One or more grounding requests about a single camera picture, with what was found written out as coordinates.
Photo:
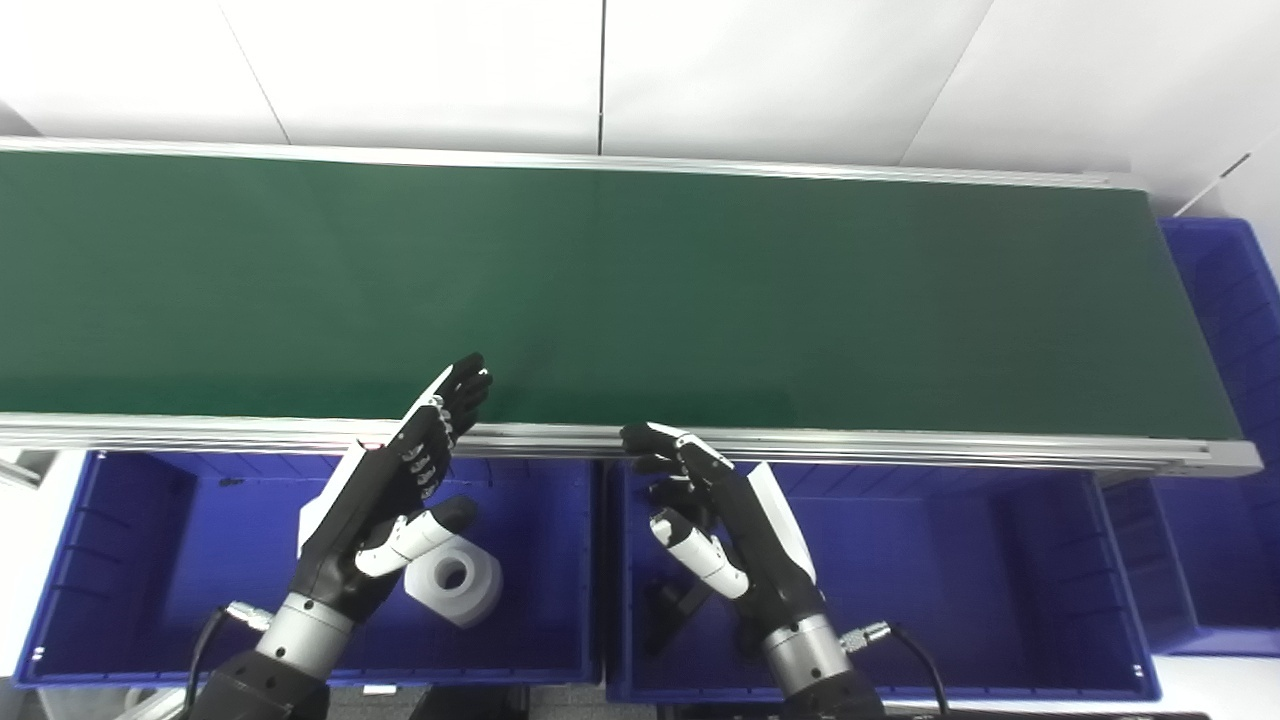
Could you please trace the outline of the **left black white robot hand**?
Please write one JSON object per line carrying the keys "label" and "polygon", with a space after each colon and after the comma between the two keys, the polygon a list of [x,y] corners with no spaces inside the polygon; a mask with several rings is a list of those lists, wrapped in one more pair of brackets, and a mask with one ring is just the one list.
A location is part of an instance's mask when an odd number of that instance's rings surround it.
{"label": "left black white robot hand", "polygon": [[288,601],[362,624],[404,569],[461,536],[477,505],[461,495],[434,506],[458,439],[477,423],[492,374],[481,354],[447,366],[394,430],[361,439],[340,464],[340,487],[303,542]]}

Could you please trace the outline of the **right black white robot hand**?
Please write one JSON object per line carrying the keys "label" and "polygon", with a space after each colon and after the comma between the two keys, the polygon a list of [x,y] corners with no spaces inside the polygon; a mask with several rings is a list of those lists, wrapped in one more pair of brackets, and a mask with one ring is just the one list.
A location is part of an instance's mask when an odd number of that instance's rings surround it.
{"label": "right black white robot hand", "polygon": [[655,538],[708,587],[735,602],[760,635],[826,614],[803,533],[785,497],[762,475],[742,475],[701,438],[657,423],[626,425],[620,437],[641,474],[667,474],[657,484],[686,495],[719,520],[733,544],[718,539],[676,507],[652,516]]}

